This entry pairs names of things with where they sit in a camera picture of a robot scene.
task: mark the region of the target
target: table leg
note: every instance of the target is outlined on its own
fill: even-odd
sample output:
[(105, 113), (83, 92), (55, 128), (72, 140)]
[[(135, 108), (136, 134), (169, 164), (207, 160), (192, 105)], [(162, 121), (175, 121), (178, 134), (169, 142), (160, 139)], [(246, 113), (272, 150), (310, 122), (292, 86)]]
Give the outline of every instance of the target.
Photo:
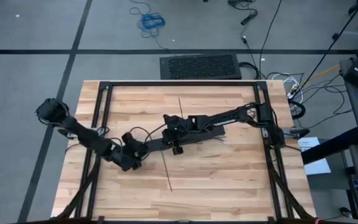
[(346, 150), (351, 145), (358, 145), (358, 127), (350, 129), (318, 146), (302, 152), (304, 165), (309, 164), (327, 156)]
[(353, 219), (358, 219), (358, 212), (356, 210), (356, 203), (354, 202), (354, 198), (352, 192), (350, 190), (346, 190), (347, 199), (349, 201), (349, 206)]

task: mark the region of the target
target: cable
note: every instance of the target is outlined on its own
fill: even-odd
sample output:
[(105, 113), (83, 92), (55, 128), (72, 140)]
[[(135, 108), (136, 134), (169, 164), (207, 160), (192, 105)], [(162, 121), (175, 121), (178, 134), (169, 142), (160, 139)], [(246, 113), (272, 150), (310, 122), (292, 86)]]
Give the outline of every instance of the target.
[(257, 68), (255, 65), (253, 65), (253, 64), (251, 64), (251, 63), (249, 63), (249, 62), (240, 62), (240, 63), (239, 63), (239, 67), (245, 67), (245, 68), (252, 68), (252, 69), (254, 69), (254, 70), (255, 70), (255, 80), (259, 80), (259, 79), (260, 79), (259, 70), (258, 70), (258, 68)]
[(149, 132), (148, 132), (146, 129), (144, 129), (144, 128), (142, 128), (142, 127), (138, 127), (138, 126), (131, 128), (131, 130), (129, 130), (129, 133), (133, 132), (133, 130), (135, 130), (135, 129), (143, 130), (144, 132), (146, 132), (147, 134), (149, 134)]
[(294, 138), (298, 138), (299, 136), (296, 136), (294, 134), (288, 134), (288, 133), (284, 133), (284, 135), (287, 135), (287, 136), (291, 136), (291, 137), (294, 137)]
[[(330, 73), (331, 71), (333, 71), (333, 70), (335, 70), (335, 69), (337, 69), (337, 68), (340, 68), (340, 66), (339, 66), (339, 65), (335, 65), (335, 66), (333, 66), (332, 68), (329, 68), (329, 69), (327, 69), (327, 70), (325, 70), (325, 71), (323, 71), (323, 72), (321, 72), (321, 73), (315, 75), (313, 78), (310, 78), (310, 79), (309, 79), (309, 82), (312, 81), (312, 80), (314, 80), (314, 79), (316, 79), (316, 78), (318, 78), (318, 77), (327, 75), (328, 73)], [(306, 83), (306, 82), (302, 82), (302, 78), (303, 78), (303, 75), (301, 76), (299, 82), (300, 82), (301, 84)]]
[(325, 121), (327, 121), (327, 120), (329, 120), (329, 119), (331, 119), (331, 118), (334, 118), (334, 117), (339, 116), (339, 115), (342, 115), (342, 114), (350, 113), (350, 112), (352, 111), (352, 109), (349, 109), (349, 110), (346, 110), (346, 111), (343, 111), (343, 112), (338, 112), (338, 111), (343, 107), (343, 105), (344, 105), (344, 103), (345, 103), (345, 96), (344, 96), (344, 94), (343, 94), (343, 93), (345, 92), (345, 90), (344, 90), (344, 91), (341, 91), (341, 90), (339, 90), (339, 89), (337, 88), (337, 87), (343, 86), (343, 85), (330, 85), (330, 86), (329, 86), (329, 84), (330, 84), (331, 82), (333, 82), (333, 80), (334, 80), (335, 78), (337, 78), (338, 76), (340, 76), (340, 74), (336, 75), (335, 77), (333, 77), (333, 78), (330, 79), (330, 80), (324, 80), (324, 81), (321, 81), (321, 82), (319, 82), (319, 83), (317, 83), (317, 84), (315, 84), (315, 85), (312, 85), (312, 86), (316, 86), (316, 85), (319, 85), (319, 84), (321, 84), (321, 83), (323, 83), (323, 82), (328, 81), (327, 83), (325, 83), (325, 84), (324, 84), (323, 86), (321, 86), (321, 87), (312, 87), (312, 86), (309, 86), (309, 87), (305, 90), (304, 93), (306, 93), (307, 91), (313, 90), (313, 89), (317, 89), (317, 90), (316, 90), (311, 96), (309, 96), (309, 98), (307, 98), (307, 99), (303, 102), (303, 104), (305, 104), (308, 100), (310, 100), (313, 96), (315, 96), (315, 94), (317, 94), (317, 92), (319, 92), (320, 90), (324, 89), (324, 90), (326, 90), (326, 91), (328, 91), (328, 92), (330, 92), (330, 93), (339, 93), (339, 94), (341, 94), (341, 96), (342, 96), (341, 105), (333, 112), (333, 115), (328, 116), (327, 118), (324, 118), (324, 119), (321, 120), (320, 122), (318, 122), (318, 123), (316, 123), (316, 124), (314, 124), (314, 125), (312, 125), (312, 126), (310, 126), (310, 127), (304, 127), (304, 126), (302, 126), (301, 121), (298, 119), (298, 125), (299, 125), (299, 127), (303, 128), (303, 129), (314, 128), (314, 127), (316, 127), (317, 125), (319, 125), (319, 124), (321, 124), (321, 123), (323, 123), (323, 122), (325, 122)]
[(294, 76), (294, 75), (304, 75), (305, 73), (302, 72), (302, 73), (281, 73), (281, 72), (270, 72), (268, 75), (267, 75), (267, 79), (270, 78), (271, 75), (273, 74), (280, 74), (280, 75), (285, 75), (285, 76)]
[(294, 101), (293, 99), (288, 99), (288, 104), (291, 105), (296, 105), (298, 108), (301, 109), (300, 113), (297, 114), (291, 114), (292, 115), (292, 119), (300, 119), (301, 117), (303, 117), (306, 114), (306, 107), (303, 106), (302, 104)]
[(144, 142), (146, 142), (148, 138), (152, 139), (152, 134), (154, 132), (158, 131), (160, 128), (164, 127), (165, 125), (167, 125), (167, 124), (163, 124), (163, 125), (159, 126), (158, 128), (154, 129), (152, 132), (150, 132), (149, 135), (147, 135), (147, 137), (144, 139)]
[(119, 145), (121, 146), (121, 148), (123, 147), (123, 145), (122, 145), (122, 141), (121, 141), (121, 139), (119, 139), (119, 138), (109, 138), (110, 140), (118, 140), (119, 141)]
[[(249, 21), (251, 21), (253, 18), (255, 18), (258, 15), (258, 11), (256, 9), (251, 9), (249, 7), (249, 4), (253, 3), (255, 1), (256, 0), (228, 0), (227, 1), (227, 3), (230, 6), (234, 7), (235, 9), (248, 10), (249, 11), (249, 15), (244, 20), (241, 21), (241, 25), (243, 25), (244, 27), (242, 28), (242, 30), (240, 32), (240, 38), (242, 39), (243, 43), (247, 46), (247, 48), (249, 50), (251, 50), (251, 47), (249, 46), (248, 41), (246, 39), (246, 36), (244, 35), (244, 31), (247, 29), (247, 25), (248, 25)], [(251, 58), (252, 58), (252, 61), (253, 61), (254, 65), (255, 65), (255, 68), (257, 68), (253, 54), (251, 54)], [(258, 72), (258, 76), (255, 79), (259, 80), (261, 77), (266, 79), (266, 76), (264, 74)]]
[(297, 150), (297, 151), (300, 151), (300, 152), (302, 152), (302, 150), (301, 149), (298, 149), (297, 147), (292, 147), (292, 146), (289, 146), (289, 145), (284, 145), (285, 147), (289, 147), (290, 149), (295, 149), (295, 150)]
[[(272, 80), (274, 80), (274, 78), (277, 77), (277, 76), (279, 76), (279, 75), (289, 76), (288, 78), (284, 79), (284, 83), (294, 82), (294, 86), (298, 86), (298, 85), (299, 85), (298, 81), (297, 81), (292, 75), (290, 75), (289, 73), (279, 73), (279, 72), (277, 72), (277, 73), (275, 73), (275, 75), (272, 77)], [(302, 103), (302, 101), (303, 101), (303, 92), (302, 92), (302, 90), (301, 90), (301, 101), (299, 101), (298, 103)]]
[(275, 19), (275, 18), (276, 18), (276, 16), (277, 16), (278, 10), (280, 9), (281, 2), (282, 2), (282, 1), (283, 1), (283, 0), (280, 0), (280, 2), (278, 3), (278, 6), (277, 6), (277, 9), (276, 9), (276, 12), (275, 12), (275, 14), (274, 14), (274, 16), (273, 16), (273, 19), (272, 19), (272, 21), (271, 21), (271, 23), (270, 23), (269, 27), (268, 27), (268, 30), (267, 30), (267, 34), (266, 34), (266, 37), (265, 37), (264, 44), (262, 45), (262, 48), (261, 48), (261, 50), (260, 50), (260, 54), (259, 54), (259, 72), (262, 72), (262, 67), (261, 67), (262, 53), (263, 53), (263, 51), (264, 51), (264, 47), (265, 47), (265, 44), (266, 44), (267, 38), (269, 37), (270, 30), (271, 30), (271, 28), (272, 28), (272, 25), (273, 25), (274, 19)]
[[(242, 39), (243, 43), (245, 43), (245, 45), (247, 46), (247, 48), (248, 48), (249, 50), (251, 50), (251, 48), (249, 47), (248, 41), (246, 40), (245, 36), (242, 37), (241, 39)], [(255, 62), (255, 59), (254, 59), (254, 55), (253, 55), (253, 54), (251, 54), (251, 58), (252, 58), (252, 62), (253, 62), (254, 64), (253, 64), (253, 66), (250, 65), (250, 66), (248, 66), (248, 67), (254, 69), (255, 72), (257, 73), (257, 74), (256, 74), (257, 76), (255, 76), (255, 79), (256, 79), (256, 80), (260, 80), (260, 78), (262, 77), (262, 78), (264, 78), (264, 79), (266, 80), (266, 76), (265, 76), (262, 72), (260, 72), (260, 71), (258, 70), (258, 67), (256, 66), (256, 62)]]
[(66, 148), (65, 154), (67, 153), (67, 151), (68, 151), (69, 149), (71, 149), (72, 147), (77, 146), (77, 145), (79, 145), (79, 144), (80, 144), (80, 143), (76, 143), (76, 144), (74, 144), (74, 145), (72, 145), (72, 146), (68, 146), (68, 147)]
[(338, 215), (338, 216), (332, 217), (332, 218), (325, 218), (324, 220), (332, 220), (332, 219), (339, 218), (339, 217), (345, 217), (345, 216), (344, 215)]
[(105, 134), (109, 133), (109, 132), (110, 132), (110, 128), (109, 128), (109, 127), (105, 127), (105, 128), (100, 127), (100, 128), (98, 128), (98, 129), (96, 130), (96, 132), (97, 132), (100, 136), (102, 136), (102, 135), (105, 135)]
[(129, 9), (129, 14), (134, 16), (140, 15), (140, 19), (137, 21), (137, 28), (141, 30), (140, 36), (146, 39), (153, 38), (158, 47), (168, 50), (171, 54), (175, 55), (170, 49), (161, 46), (158, 42), (157, 37), (160, 35), (160, 28), (165, 26), (165, 19), (160, 15), (160, 13), (151, 13), (152, 8), (150, 4), (146, 2), (138, 2), (135, 0), (130, 0), (130, 2), (134, 4), (143, 4), (148, 8), (146, 13), (143, 13), (139, 7), (132, 7)]
[(345, 31), (346, 27), (349, 25), (349, 23), (353, 20), (354, 16), (357, 14), (358, 12), (358, 6), (357, 9), (355, 9), (355, 11), (353, 12), (352, 16), (349, 18), (349, 20), (346, 22), (345, 26), (342, 28), (342, 30), (340, 31), (340, 33), (338, 34), (338, 37), (332, 42), (332, 44), (329, 46), (329, 48), (327, 49), (327, 51), (324, 53), (324, 55), (321, 57), (321, 60), (317, 63), (316, 67), (313, 69), (313, 71), (310, 73), (309, 77), (306, 79), (306, 81), (302, 84), (302, 86), (298, 89), (298, 91), (295, 92), (294, 96), (296, 96), (300, 90), (306, 85), (306, 83), (308, 83), (308, 81), (310, 80), (310, 78), (313, 76), (313, 74), (315, 73), (315, 71), (317, 70), (317, 68), (320, 66), (321, 62), (323, 62), (324, 58), (327, 56), (328, 52), (331, 50), (331, 48), (334, 46), (334, 44), (336, 43), (336, 41), (340, 38), (340, 36), (342, 35), (342, 33)]

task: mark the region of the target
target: robotic arm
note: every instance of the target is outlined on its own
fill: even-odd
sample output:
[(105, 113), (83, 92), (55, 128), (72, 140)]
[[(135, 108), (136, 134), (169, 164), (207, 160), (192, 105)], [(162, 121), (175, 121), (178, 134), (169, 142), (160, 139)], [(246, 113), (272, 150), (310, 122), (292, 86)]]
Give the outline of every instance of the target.
[[(256, 115), (257, 121), (249, 115), (250, 113)], [(93, 150), (104, 160), (113, 161), (123, 171), (140, 168), (142, 158), (150, 152), (172, 148), (174, 155), (182, 154), (183, 145), (223, 135), (225, 134), (223, 126), (234, 122), (262, 128), (265, 131), (264, 135), (269, 139), (269, 144), (278, 147), (284, 145), (283, 132), (273, 120), (271, 107), (265, 103), (249, 103), (220, 114), (189, 116), (187, 119), (164, 115), (167, 128), (162, 131), (162, 139), (140, 142), (134, 139), (131, 133), (125, 133), (122, 136), (124, 146), (102, 137), (93, 129), (82, 126), (69, 114), (67, 105), (54, 98), (46, 99), (37, 108), (36, 114), (42, 123), (59, 128), (60, 133), (77, 135), (80, 144)]]

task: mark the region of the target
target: wooden tabletop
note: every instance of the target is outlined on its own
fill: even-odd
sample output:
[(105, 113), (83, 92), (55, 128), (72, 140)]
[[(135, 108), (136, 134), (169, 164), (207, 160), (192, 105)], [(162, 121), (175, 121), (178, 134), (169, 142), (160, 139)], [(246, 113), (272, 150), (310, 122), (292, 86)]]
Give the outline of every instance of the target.
[[(267, 83), (278, 125), (292, 127), (283, 83)], [(98, 84), (99, 81), (84, 82), (76, 109), (75, 117), (87, 127), (91, 126)], [(120, 138), (135, 126), (151, 131), (163, 124), (163, 114), (181, 116), (182, 110), (184, 118), (191, 114), (212, 115), (253, 101), (254, 92), (248, 86), (115, 86), (107, 137)], [(151, 153), (138, 170), (123, 172), (114, 163), (102, 161), (93, 218), (103, 215), (106, 220), (264, 221), (274, 216), (260, 130), (244, 123), (229, 124), (225, 130), (223, 141), (212, 139), (184, 146), (179, 156), (171, 150)], [(139, 129), (132, 134), (142, 141), (146, 137)], [(160, 138), (161, 132), (152, 137)], [(298, 147), (294, 140), (287, 140), (287, 144)], [(52, 216), (58, 215), (76, 193), (85, 152), (83, 146), (74, 146), (67, 152)], [(282, 156), (290, 190), (315, 216), (300, 153), (284, 148)]]

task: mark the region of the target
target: coiled blue wire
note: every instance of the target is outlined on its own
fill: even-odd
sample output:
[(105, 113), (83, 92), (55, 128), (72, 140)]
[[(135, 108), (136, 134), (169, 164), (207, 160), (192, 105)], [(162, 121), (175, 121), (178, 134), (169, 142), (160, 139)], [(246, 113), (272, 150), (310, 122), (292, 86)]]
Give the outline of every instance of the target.
[(164, 18), (157, 12), (150, 13), (151, 7), (149, 4), (145, 2), (138, 2), (135, 0), (130, 0), (135, 4), (144, 4), (148, 7), (148, 11), (146, 13), (142, 13), (139, 7), (132, 7), (129, 9), (129, 13), (131, 15), (141, 15), (139, 21), (137, 21), (137, 28), (139, 28), (142, 32), (140, 33), (143, 38), (156, 38), (160, 35), (159, 27), (165, 26)]

